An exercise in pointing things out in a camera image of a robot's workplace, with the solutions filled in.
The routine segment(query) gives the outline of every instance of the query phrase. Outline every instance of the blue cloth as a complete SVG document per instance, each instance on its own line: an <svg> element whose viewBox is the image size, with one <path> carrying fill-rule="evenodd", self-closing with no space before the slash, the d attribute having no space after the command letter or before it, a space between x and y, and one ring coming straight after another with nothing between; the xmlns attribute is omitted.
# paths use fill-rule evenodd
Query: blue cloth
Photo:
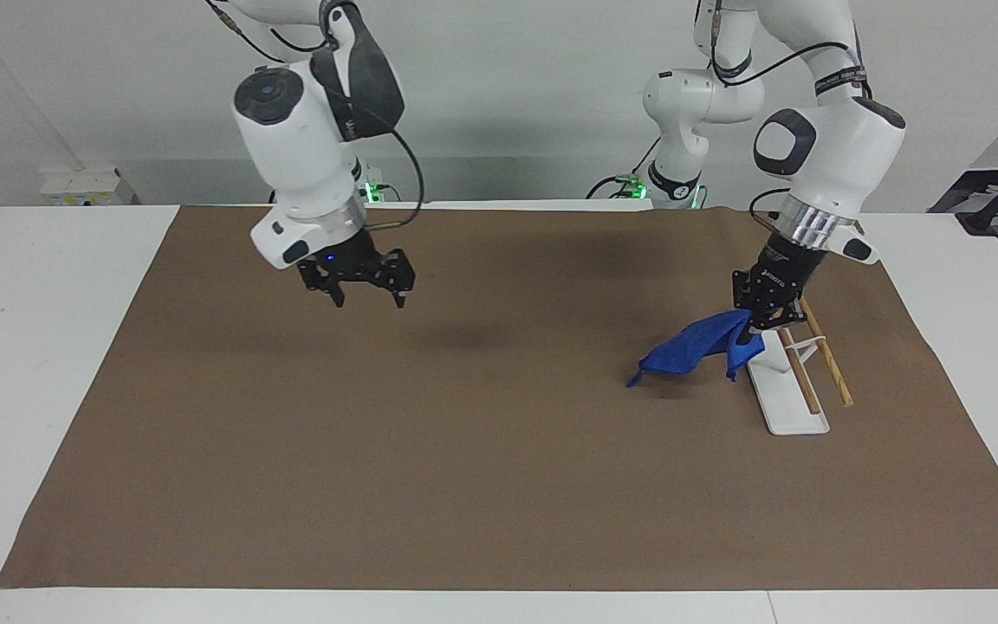
<svg viewBox="0 0 998 624"><path fill-rule="evenodd" d="M737 344L737 336L749 325L748 309L732 309L720 315L696 321L668 342L654 347L638 363L638 374L626 384L635 387L646 372L682 375L696 370L708 355L726 354L726 376L737 380L737 372L746 362L765 350L761 335L753 335L746 344Z"/></svg>

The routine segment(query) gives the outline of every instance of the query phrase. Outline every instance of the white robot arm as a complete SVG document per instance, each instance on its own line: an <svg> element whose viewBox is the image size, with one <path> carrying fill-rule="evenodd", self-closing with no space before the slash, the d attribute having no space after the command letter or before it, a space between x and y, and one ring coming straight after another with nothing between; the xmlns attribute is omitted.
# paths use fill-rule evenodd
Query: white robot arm
<svg viewBox="0 0 998 624"><path fill-rule="evenodd" d="M646 170L651 189L673 201L689 198L708 152L696 124L746 121L760 110L768 70L756 74L749 53L759 21L807 63L819 105L777 111L754 141L756 165L791 182L776 218L761 220L773 236L757 264L733 276L734 304L751 309L754 332L804 320L803 287L828 251L876 262L856 218L906 129L898 112L872 99L846 0L700 0L696 45L710 66L661 72L643 94L662 132Z"/></svg>
<svg viewBox="0 0 998 624"><path fill-rule="evenodd" d="M405 104L391 63L352 0L232 0L262 23L320 25L309 60L261 68L234 94L233 114L276 205L252 231L277 269L298 265L309 289L340 307L341 282L388 289L401 308L415 273L403 250L376 251L353 192L344 143L393 132Z"/></svg>

